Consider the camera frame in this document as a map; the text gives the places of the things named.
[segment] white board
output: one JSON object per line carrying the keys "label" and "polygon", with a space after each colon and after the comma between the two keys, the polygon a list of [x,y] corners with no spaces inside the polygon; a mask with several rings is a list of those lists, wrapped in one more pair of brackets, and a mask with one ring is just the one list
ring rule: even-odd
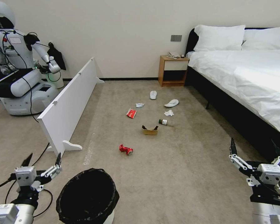
{"label": "white board", "polygon": [[66,150],[82,149],[69,141],[97,82],[104,81],[96,77],[91,58],[37,118],[56,156]]}

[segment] light switch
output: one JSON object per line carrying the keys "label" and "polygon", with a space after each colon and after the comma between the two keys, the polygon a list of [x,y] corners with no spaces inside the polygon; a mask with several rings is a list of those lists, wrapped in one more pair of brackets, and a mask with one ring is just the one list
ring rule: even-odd
{"label": "light switch", "polygon": [[182,35],[171,35],[171,41],[181,42],[181,36]]}

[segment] floor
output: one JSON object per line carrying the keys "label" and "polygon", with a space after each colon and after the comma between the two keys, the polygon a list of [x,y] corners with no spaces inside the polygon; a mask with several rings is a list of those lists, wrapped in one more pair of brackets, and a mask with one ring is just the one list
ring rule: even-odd
{"label": "floor", "polygon": [[[149,92],[158,92],[156,100]],[[163,106],[172,99],[180,103],[166,117]],[[135,103],[134,119],[125,115]],[[107,81],[96,85],[71,138],[83,146],[79,152],[66,152],[63,171],[46,185],[53,204],[38,223],[61,223],[55,211],[61,189],[77,173],[103,168],[114,180],[120,199],[114,224],[144,223],[252,223],[251,189],[229,161],[230,139],[235,139],[238,155],[245,160],[262,160],[258,152],[192,87],[160,87],[157,81]],[[144,135],[141,126],[159,125],[158,135]],[[30,116],[10,116],[0,102],[0,183],[33,152],[34,162],[47,140]],[[132,147],[127,156],[120,144]],[[50,167],[56,157],[46,152],[37,169]],[[0,188],[4,202],[10,184]],[[16,197],[13,188],[8,201]],[[50,196],[40,193],[42,211]]]}

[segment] white robot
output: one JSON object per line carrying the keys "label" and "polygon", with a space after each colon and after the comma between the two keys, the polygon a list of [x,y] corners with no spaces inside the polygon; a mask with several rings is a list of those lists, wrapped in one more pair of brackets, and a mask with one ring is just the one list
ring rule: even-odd
{"label": "white robot", "polygon": [[57,73],[60,67],[40,45],[34,34],[14,29],[15,16],[11,8],[0,2],[0,71],[9,73],[0,80],[0,100],[12,115],[42,112],[58,95],[56,87],[41,80],[34,65],[32,49],[46,62],[48,73]]}
{"label": "white robot", "polygon": [[[280,149],[275,145],[275,151],[280,154]],[[280,224],[280,156],[271,164],[245,161],[237,155],[236,145],[231,138],[230,161],[246,175],[247,184],[252,187],[253,194],[250,201],[253,205],[254,224]]]}
{"label": "white robot", "polygon": [[0,204],[0,224],[32,224],[34,211],[38,207],[39,192],[45,190],[44,185],[54,179],[61,171],[61,154],[53,166],[47,170],[36,170],[29,166],[32,154],[25,159],[20,168],[15,169],[0,187],[12,180],[19,185],[18,197],[9,204]]}

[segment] telephone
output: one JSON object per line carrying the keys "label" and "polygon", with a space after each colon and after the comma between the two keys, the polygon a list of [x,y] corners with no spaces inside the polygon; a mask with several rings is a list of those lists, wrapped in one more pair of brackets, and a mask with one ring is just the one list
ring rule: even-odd
{"label": "telephone", "polygon": [[180,58],[180,55],[176,52],[168,51],[167,58],[178,59]]}

